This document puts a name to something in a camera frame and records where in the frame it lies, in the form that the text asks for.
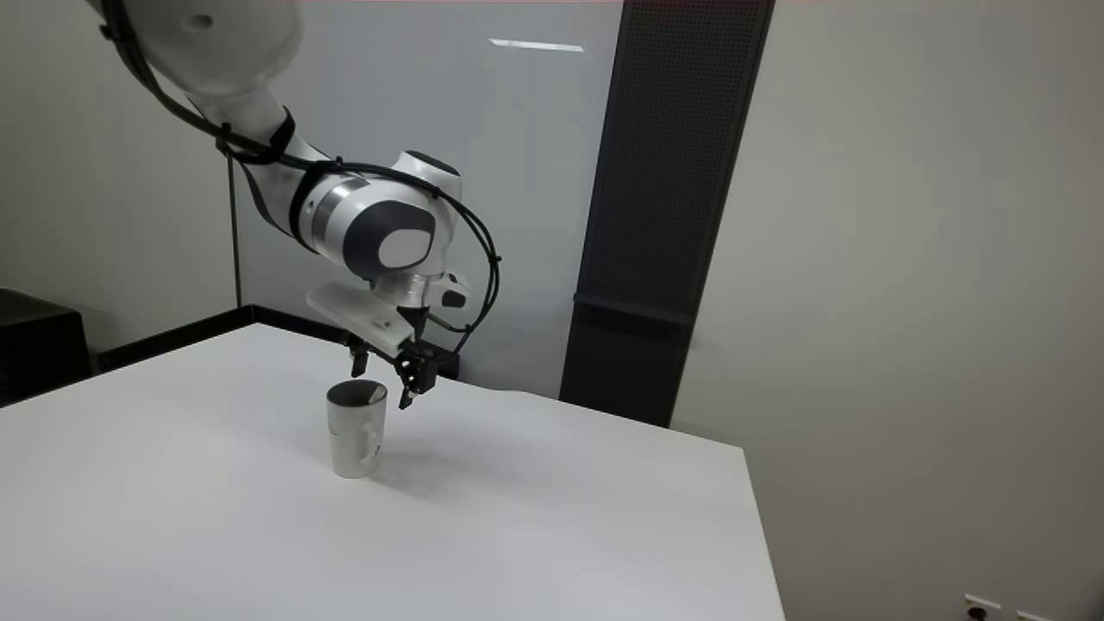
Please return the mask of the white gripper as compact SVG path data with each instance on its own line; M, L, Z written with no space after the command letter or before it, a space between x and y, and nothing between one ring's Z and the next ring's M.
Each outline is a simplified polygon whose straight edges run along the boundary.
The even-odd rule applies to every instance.
M424 315L434 305L466 310L469 279L443 269L379 277L376 282L323 282L307 292L307 305L357 337L347 343L351 374L365 374L370 347L379 355L400 353L394 362L404 384L400 407L409 407L434 386L442 364L442 355L428 340L418 340Z

